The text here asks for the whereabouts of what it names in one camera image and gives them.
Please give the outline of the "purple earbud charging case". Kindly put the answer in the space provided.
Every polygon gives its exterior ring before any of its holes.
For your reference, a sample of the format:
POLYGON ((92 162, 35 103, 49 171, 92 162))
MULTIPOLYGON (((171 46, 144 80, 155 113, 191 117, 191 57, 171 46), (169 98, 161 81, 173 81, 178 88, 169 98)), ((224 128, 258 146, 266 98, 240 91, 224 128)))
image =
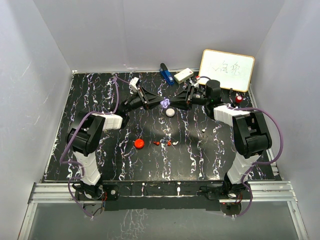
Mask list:
POLYGON ((170 100, 168 98, 165 98, 160 102, 160 105, 162 106, 163 109, 167 109, 170 106, 170 100))

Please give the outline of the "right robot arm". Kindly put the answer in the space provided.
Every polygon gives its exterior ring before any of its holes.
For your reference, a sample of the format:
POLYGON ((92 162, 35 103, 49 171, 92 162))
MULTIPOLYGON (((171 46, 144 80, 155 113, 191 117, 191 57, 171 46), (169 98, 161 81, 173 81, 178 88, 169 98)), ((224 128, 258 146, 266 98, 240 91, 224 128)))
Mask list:
POLYGON ((192 106, 203 106, 205 114, 218 122, 230 126, 236 154, 232 166, 224 175, 220 186, 203 186, 200 192, 208 199, 217 197, 233 199, 247 188, 247 175, 262 153, 272 146, 272 139, 264 115, 258 110, 246 111, 222 99, 220 82, 210 79, 204 89, 189 82, 186 89, 169 100, 170 106, 180 110, 191 110, 192 106))

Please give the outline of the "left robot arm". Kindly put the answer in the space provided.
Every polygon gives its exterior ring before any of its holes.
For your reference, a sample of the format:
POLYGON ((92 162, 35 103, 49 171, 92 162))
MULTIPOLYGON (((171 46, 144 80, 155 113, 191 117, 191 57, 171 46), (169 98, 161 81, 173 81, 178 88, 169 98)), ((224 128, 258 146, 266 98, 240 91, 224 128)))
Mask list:
POLYGON ((160 105, 165 98, 153 94, 143 87, 138 87, 134 93, 122 102, 117 102, 110 112, 81 111, 68 130, 67 146, 60 158, 62 163, 69 150, 72 150, 80 170, 80 186, 72 187, 87 198, 97 200, 103 195, 101 174, 98 170, 96 150, 100 145, 103 131, 123 129, 130 119, 129 112, 143 107, 151 110, 160 105))

